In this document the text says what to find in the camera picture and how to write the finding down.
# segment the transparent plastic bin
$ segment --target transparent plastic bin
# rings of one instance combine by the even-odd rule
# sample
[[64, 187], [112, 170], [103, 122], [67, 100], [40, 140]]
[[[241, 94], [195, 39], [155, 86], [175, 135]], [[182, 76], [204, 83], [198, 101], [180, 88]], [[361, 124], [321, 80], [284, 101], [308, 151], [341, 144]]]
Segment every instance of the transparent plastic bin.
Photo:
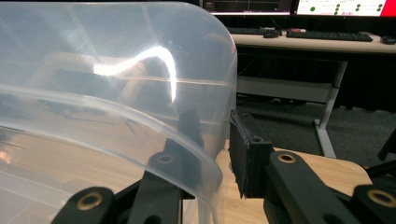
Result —
[[[145, 170], [217, 222], [235, 104], [227, 29], [185, 3], [0, 3], [0, 223], [50, 223], [76, 192]], [[183, 175], [148, 165], [172, 143]]]

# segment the monitor screen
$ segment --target monitor screen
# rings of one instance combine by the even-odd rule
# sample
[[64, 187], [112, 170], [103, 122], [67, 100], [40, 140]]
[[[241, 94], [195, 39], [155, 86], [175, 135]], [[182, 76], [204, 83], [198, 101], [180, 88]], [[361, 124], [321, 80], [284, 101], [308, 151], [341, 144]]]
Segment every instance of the monitor screen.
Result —
[[289, 15], [292, 0], [204, 0], [213, 15]]
[[300, 0], [294, 14], [396, 17], [396, 0]]

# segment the gray carpet floor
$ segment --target gray carpet floor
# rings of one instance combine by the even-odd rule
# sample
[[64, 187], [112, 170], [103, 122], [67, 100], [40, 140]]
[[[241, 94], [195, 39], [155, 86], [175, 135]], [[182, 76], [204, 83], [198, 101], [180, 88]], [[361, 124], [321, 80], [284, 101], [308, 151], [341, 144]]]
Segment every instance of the gray carpet floor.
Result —
[[[249, 113], [272, 140], [273, 147], [323, 155], [314, 119], [320, 119], [325, 105], [240, 96], [238, 110]], [[337, 159], [372, 167], [396, 160], [389, 153], [384, 161], [377, 153], [396, 127], [396, 114], [367, 111], [360, 108], [335, 108], [327, 131]], [[396, 178], [390, 175], [373, 178], [373, 183], [396, 189]]]

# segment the desk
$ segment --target desk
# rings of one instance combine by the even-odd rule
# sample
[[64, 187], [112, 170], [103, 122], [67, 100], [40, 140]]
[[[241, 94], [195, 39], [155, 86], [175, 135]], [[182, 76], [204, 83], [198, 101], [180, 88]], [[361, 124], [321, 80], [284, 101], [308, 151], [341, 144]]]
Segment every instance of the desk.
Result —
[[[366, 172], [353, 162], [294, 153], [300, 155], [326, 185], [347, 195], [352, 195], [353, 189], [358, 185], [372, 184]], [[218, 211], [220, 220], [223, 220], [224, 224], [268, 223], [263, 210], [263, 199], [239, 198], [235, 177], [229, 168], [228, 150], [220, 152], [217, 162], [223, 173]]]
[[350, 60], [375, 58], [396, 61], [396, 45], [380, 43], [380, 37], [369, 36], [373, 42], [335, 41], [287, 38], [263, 38], [261, 35], [232, 35], [238, 54], [260, 54], [274, 57], [291, 57], [308, 60], [338, 62], [332, 83], [306, 83], [258, 77], [238, 77], [237, 91], [309, 102], [325, 103], [321, 119], [316, 119], [316, 129], [324, 156], [335, 158], [326, 126], [332, 113], [340, 84]]

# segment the wooden table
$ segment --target wooden table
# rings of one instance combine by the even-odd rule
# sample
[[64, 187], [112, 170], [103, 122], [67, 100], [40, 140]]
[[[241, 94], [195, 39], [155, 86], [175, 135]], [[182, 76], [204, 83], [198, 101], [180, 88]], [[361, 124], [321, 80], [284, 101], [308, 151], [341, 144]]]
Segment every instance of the wooden table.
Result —
[[[366, 172], [356, 163], [325, 158], [306, 153], [300, 155], [314, 172], [329, 187], [347, 195], [352, 195], [358, 185], [372, 184]], [[268, 223], [263, 211], [263, 199], [240, 199], [235, 177], [230, 170], [230, 154], [224, 149], [217, 157], [223, 172], [223, 182], [219, 193], [218, 215], [220, 223]]]

